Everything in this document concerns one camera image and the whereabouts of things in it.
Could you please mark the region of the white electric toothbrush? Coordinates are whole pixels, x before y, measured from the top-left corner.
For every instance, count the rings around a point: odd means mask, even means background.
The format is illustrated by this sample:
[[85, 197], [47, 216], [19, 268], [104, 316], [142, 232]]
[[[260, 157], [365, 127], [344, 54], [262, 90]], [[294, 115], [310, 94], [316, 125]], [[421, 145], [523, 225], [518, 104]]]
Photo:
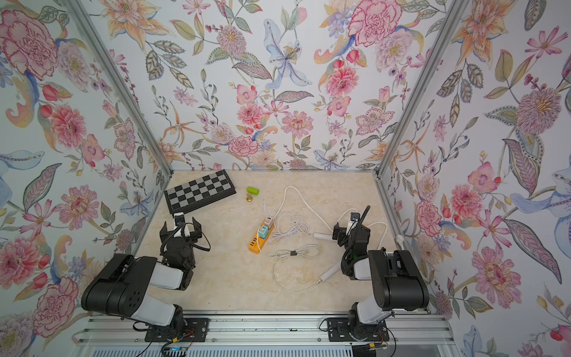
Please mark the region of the white electric toothbrush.
[[325, 241], [335, 241], [335, 238], [332, 234], [315, 232], [315, 233], [313, 233], [313, 237], [315, 239], [321, 239], [321, 240], [325, 240]]
[[336, 263], [335, 265], [331, 266], [318, 278], [318, 284], [322, 284], [328, 281], [333, 275], [335, 275], [340, 270], [341, 270], [340, 263]]

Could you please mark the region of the teal usb wall charger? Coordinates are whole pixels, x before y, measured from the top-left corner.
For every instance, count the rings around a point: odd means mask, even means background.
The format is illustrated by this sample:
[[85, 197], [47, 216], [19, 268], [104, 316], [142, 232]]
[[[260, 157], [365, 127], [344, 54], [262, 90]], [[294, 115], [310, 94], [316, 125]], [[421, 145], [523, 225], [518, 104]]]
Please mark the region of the teal usb wall charger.
[[260, 230], [258, 231], [259, 237], [262, 239], [266, 239], [269, 234], [269, 227], [268, 226], [261, 226]]

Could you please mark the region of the pink usb wall charger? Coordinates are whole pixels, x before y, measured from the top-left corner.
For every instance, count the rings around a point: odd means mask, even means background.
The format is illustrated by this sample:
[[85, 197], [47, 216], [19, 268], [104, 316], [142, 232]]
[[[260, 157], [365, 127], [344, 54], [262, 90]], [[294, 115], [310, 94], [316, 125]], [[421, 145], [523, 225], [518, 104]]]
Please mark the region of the pink usb wall charger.
[[268, 217], [267, 219], [265, 219], [264, 221], [264, 226], [266, 226], [268, 229], [271, 229], [273, 227], [274, 223], [273, 223], [273, 219], [271, 217]]

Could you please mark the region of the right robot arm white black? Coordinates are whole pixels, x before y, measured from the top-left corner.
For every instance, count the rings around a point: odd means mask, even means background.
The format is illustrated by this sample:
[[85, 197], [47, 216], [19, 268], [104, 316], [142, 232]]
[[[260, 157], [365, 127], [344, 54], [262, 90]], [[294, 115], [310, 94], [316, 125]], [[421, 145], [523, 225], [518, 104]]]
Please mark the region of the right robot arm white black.
[[352, 212], [346, 227], [338, 223], [332, 229], [332, 239], [344, 249], [339, 267], [352, 281], [370, 281], [373, 294], [352, 305], [346, 327], [338, 328], [338, 336], [357, 341], [381, 338], [388, 331], [385, 321], [397, 309], [415, 311], [429, 303], [428, 288], [407, 250], [389, 252], [384, 247], [368, 248], [371, 229], [364, 225], [370, 207], [364, 213]]

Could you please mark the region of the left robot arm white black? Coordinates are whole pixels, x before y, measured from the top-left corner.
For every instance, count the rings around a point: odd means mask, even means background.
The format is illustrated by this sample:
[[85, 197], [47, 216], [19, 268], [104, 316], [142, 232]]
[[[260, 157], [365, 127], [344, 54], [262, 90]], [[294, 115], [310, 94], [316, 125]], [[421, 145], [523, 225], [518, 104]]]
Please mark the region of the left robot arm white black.
[[198, 244], [204, 237], [196, 219], [188, 223], [182, 214], [176, 215], [175, 228], [170, 231], [163, 226], [159, 232], [159, 258], [115, 254], [85, 289], [82, 308], [182, 334], [187, 326], [182, 308], [149, 295], [147, 290], [151, 286], [186, 290], [196, 268], [194, 251], [211, 250], [211, 245]]

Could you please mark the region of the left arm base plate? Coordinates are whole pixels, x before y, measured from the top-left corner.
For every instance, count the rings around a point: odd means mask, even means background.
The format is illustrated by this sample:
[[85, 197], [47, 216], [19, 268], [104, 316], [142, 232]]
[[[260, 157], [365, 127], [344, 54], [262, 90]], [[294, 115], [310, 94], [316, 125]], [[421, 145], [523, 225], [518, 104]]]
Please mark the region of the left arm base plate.
[[148, 326], [145, 342], [205, 342], [210, 320], [208, 318], [184, 318], [166, 327]]

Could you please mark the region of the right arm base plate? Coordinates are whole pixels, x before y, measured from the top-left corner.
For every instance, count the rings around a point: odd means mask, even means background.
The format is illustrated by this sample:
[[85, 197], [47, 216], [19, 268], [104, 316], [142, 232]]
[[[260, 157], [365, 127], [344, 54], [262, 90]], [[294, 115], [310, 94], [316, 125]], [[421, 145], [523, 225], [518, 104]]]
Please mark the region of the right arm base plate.
[[327, 318], [325, 330], [330, 342], [389, 342], [390, 333], [384, 321], [362, 324], [349, 318]]

